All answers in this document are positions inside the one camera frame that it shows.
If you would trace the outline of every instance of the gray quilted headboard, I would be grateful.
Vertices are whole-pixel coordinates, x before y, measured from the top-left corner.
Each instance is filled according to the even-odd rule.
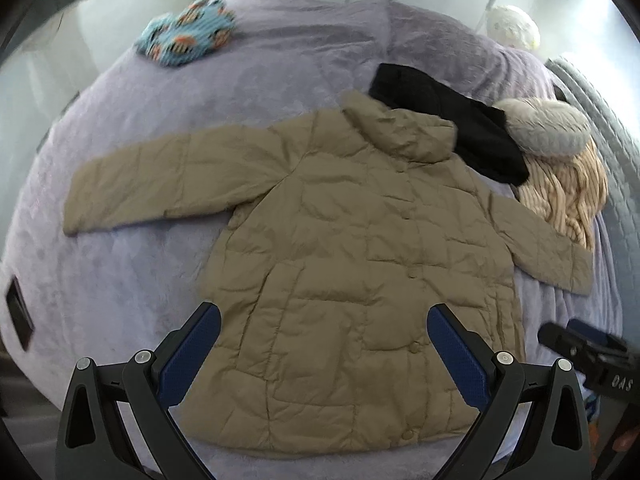
[[[563,57],[546,66],[569,104],[593,123],[593,140],[607,168],[603,211],[622,300],[623,335],[640,344],[640,139],[633,138],[588,79]]]

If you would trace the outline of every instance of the white fluffy pillow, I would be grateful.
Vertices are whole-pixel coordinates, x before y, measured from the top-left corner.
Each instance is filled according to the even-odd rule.
[[[494,104],[507,116],[507,131],[525,153],[545,157],[572,157],[591,138],[587,117],[562,101],[504,99]]]

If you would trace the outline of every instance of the jacket's right sleeve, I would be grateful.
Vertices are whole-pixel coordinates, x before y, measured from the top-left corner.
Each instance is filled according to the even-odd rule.
[[[513,198],[489,192],[487,205],[491,222],[517,266],[541,282],[577,294],[590,293],[591,252],[559,234]]]
[[[72,179],[63,231],[213,214],[254,200],[297,166],[314,118],[169,135],[92,160]]]

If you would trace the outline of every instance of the white plush ball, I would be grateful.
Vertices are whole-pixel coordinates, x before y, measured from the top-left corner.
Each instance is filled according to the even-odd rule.
[[[486,18],[486,34],[502,46],[532,51],[540,46],[540,30],[522,9],[494,7]]]
[[[572,157],[591,138],[588,118],[568,103],[549,99],[504,99],[494,104],[507,116],[507,130],[525,153]]]

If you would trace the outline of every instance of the jacket collar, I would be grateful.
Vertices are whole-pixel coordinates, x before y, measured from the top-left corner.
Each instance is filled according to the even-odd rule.
[[[456,125],[437,116],[390,110],[355,90],[342,98],[342,112],[382,152],[413,162],[439,162],[450,157]]]

